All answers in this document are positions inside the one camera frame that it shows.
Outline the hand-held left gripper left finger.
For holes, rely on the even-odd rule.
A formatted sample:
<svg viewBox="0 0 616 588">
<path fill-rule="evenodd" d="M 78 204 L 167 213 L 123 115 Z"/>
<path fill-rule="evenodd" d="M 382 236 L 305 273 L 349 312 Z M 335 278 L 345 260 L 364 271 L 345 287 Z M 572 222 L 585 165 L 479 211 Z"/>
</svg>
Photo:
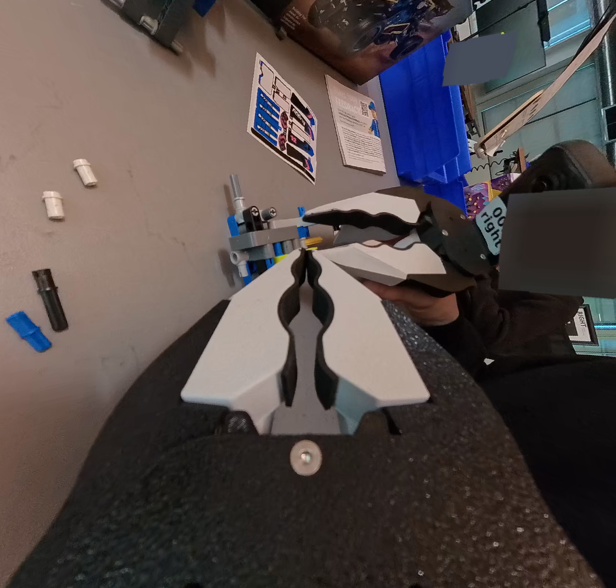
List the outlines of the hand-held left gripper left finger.
<svg viewBox="0 0 616 588">
<path fill-rule="evenodd" d="M 181 391 L 184 402 L 245 412 L 259 434 L 271 432 L 274 413 L 296 392 L 289 325 L 301 307 L 305 263 L 306 251 L 295 250 L 230 299 Z"/>
</svg>

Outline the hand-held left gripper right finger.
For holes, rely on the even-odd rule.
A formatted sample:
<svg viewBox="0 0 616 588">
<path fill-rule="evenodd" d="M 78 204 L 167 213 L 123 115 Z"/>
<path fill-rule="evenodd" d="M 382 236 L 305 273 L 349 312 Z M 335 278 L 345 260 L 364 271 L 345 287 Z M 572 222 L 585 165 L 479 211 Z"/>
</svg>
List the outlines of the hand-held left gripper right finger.
<svg viewBox="0 0 616 588">
<path fill-rule="evenodd" d="M 365 414 L 424 404 L 429 392 L 381 299 L 322 254 L 308 252 L 312 311 L 322 324 L 315 389 L 343 435 Z"/>
</svg>

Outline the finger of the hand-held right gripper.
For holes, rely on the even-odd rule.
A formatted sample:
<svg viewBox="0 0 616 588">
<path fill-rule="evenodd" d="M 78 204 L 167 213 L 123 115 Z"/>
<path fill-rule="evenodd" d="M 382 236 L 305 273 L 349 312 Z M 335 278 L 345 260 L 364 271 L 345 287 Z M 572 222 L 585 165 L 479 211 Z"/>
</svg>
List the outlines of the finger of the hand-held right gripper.
<svg viewBox="0 0 616 588">
<path fill-rule="evenodd" d="M 421 242 L 416 229 L 398 236 L 377 227 L 342 226 L 333 246 L 320 254 L 356 279 L 388 286 L 412 276 L 444 277 L 447 272 L 440 256 Z"/>
<path fill-rule="evenodd" d="M 303 220 L 332 228 L 380 229 L 393 238 L 408 236 L 426 209 L 423 191 L 377 191 L 307 210 Z"/>
</svg>

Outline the blue grey lego axle assembly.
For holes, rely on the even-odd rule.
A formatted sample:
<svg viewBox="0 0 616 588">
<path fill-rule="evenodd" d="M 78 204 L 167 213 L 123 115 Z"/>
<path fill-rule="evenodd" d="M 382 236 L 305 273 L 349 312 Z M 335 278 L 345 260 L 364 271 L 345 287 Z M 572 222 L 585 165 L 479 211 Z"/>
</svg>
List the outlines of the blue grey lego axle assembly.
<svg viewBox="0 0 616 588">
<path fill-rule="evenodd" d="M 230 175 L 233 212 L 227 216 L 229 257 L 243 285 L 250 284 L 297 249 L 317 248 L 321 237 L 312 237 L 310 222 L 304 222 L 305 210 L 298 208 L 299 217 L 277 218 L 274 207 L 248 205 L 242 194 L 238 176 Z"/>
</svg>

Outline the black lego pin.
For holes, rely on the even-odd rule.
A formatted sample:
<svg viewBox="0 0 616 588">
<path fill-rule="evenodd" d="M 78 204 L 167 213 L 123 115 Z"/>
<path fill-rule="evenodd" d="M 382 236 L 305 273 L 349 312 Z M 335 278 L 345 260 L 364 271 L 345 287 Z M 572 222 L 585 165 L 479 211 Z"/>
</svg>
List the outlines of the black lego pin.
<svg viewBox="0 0 616 588">
<path fill-rule="evenodd" d="M 32 271 L 31 275 L 42 299 L 52 330 L 55 332 L 67 330 L 68 321 L 51 270 L 49 268 L 37 269 Z"/>
</svg>

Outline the lego set cardboard box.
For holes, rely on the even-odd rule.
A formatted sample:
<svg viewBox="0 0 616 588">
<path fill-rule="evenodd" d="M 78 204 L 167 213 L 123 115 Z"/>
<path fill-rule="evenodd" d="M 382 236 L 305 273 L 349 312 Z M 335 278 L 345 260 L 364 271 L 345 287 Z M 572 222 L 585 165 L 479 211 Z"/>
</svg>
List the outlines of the lego set cardboard box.
<svg viewBox="0 0 616 588">
<path fill-rule="evenodd" d="M 249 0 L 289 39 L 355 84 L 466 19 L 471 0 Z"/>
</svg>

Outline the short blue lego pin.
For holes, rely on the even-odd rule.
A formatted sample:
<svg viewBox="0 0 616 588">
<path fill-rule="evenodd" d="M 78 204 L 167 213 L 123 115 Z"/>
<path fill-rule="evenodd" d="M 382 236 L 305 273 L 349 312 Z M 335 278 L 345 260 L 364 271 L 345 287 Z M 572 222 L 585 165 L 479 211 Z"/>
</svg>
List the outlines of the short blue lego pin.
<svg viewBox="0 0 616 588">
<path fill-rule="evenodd" d="M 24 311 L 9 315 L 5 318 L 5 322 L 36 352 L 44 353 L 52 347 L 52 343 L 42 333 L 40 327 Z"/>
</svg>

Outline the person's right hand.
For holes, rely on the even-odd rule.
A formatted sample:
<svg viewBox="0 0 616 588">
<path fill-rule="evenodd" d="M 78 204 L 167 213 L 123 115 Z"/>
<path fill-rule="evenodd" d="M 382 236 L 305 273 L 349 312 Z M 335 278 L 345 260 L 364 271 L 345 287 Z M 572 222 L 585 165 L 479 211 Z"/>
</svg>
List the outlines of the person's right hand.
<svg viewBox="0 0 616 588">
<path fill-rule="evenodd" d="M 364 285 L 379 298 L 398 304 L 415 323 L 422 327 L 447 325 L 459 317 L 457 298 L 454 294 L 439 298 L 411 287 L 391 287 L 373 281 L 364 281 Z"/>
</svg>

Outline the purple printed box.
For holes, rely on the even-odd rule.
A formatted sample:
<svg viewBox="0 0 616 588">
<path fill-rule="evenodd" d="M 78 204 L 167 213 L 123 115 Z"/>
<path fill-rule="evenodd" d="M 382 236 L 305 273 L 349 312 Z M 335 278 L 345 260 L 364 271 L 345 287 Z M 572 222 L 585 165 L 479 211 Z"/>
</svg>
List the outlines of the purple printed box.
<svg viewBox="0 0 616 588">
<path fill-rule="evenodd" d="M 489 202 L 500 196 L 521 174 L 505 173 L 489 181 L 482 181 L 464 188 L 466 216 L 475 218 Z"/>
</svg>

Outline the white printed leaflet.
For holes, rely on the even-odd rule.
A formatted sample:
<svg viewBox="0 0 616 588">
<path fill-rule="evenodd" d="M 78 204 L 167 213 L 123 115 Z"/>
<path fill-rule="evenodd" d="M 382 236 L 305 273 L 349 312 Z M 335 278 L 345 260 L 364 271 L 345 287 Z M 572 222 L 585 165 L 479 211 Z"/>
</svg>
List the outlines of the white printed leaflet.
<svg viewBox="0 0 616 588">
<path fill-rule="evenodd" d="M 326 75 L 329 104 L 343 166 L 386 173 L 380 124 L 374 101 Z"/>
</svg>

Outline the blue plastic storage bin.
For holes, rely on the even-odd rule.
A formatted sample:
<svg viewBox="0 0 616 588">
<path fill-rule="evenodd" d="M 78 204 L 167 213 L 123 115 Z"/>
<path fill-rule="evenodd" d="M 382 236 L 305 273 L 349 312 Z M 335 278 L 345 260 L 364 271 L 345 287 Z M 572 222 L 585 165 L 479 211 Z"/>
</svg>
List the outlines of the blue plastic storage bin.
<svg viewBox="0 0 616 588">
<path fill-rule="evenodd" d="M 401 185 L 419 187 L 466 213 L 471 157 L 459 86 L 443 86 L 451 32 L 379 75 Z"/>
</svg>

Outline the wooden board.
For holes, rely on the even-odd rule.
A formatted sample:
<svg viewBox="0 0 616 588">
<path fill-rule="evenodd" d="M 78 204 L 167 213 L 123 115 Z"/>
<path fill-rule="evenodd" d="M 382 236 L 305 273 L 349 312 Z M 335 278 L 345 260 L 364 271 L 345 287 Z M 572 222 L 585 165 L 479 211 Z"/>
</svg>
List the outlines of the wooden board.
<svg viewBox="0 0 616 588">
<path fill-rule="evenodd" d="M 493 157 L 504 142 L 530 122 L 553 99 L 574 73 L 592 56 L 603 42 L 615 22 L 615 8 L 605 14 L 588 36 L 588 42 L 581 47 L 563 72 L 549 87 L 538 91 L 527 99 L 504 120 L 483 135 L 474 145 L 474 152 L 480 159 Z"/>
</svg>

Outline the black framed sign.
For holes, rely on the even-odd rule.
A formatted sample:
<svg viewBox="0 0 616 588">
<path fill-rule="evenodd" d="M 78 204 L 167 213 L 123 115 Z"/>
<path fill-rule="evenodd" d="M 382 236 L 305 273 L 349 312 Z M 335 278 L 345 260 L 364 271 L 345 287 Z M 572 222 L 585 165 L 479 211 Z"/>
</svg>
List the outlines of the black framed sign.
<svg viewBox="0 0 616 588">
<path fill-rule="evenodd" d="M 584 303 L 566 323 L 566 334 L 573 345 L 599 346 L 591 308 Z"/>
</svg>

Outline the person's torso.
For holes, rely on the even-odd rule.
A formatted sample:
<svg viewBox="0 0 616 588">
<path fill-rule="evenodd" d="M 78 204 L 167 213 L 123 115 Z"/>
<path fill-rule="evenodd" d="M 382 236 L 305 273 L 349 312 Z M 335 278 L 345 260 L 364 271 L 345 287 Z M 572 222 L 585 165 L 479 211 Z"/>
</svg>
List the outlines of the person's torso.
<svg viewBox="0 0 616 588">
<path fill-rule="evenodd" d="M 471 373 L 543 499 L 605 587 L 615 587 L 615 358 L 503 358 Z"/>
</svg>

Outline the dark computer monitor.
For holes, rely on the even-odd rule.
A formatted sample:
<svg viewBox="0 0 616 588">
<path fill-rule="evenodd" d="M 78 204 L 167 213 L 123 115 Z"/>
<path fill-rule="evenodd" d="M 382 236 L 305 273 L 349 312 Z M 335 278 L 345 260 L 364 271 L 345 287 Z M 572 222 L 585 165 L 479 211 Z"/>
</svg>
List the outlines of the dark computer monitor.
<svg viewBox="0 0 616 588">
<path fill-rule="evenodd" d="M 477 35 L 536 31 L 543 43 L 551 38 L 548 0 L 488 0 L 475 12 Z"/>
</svg>

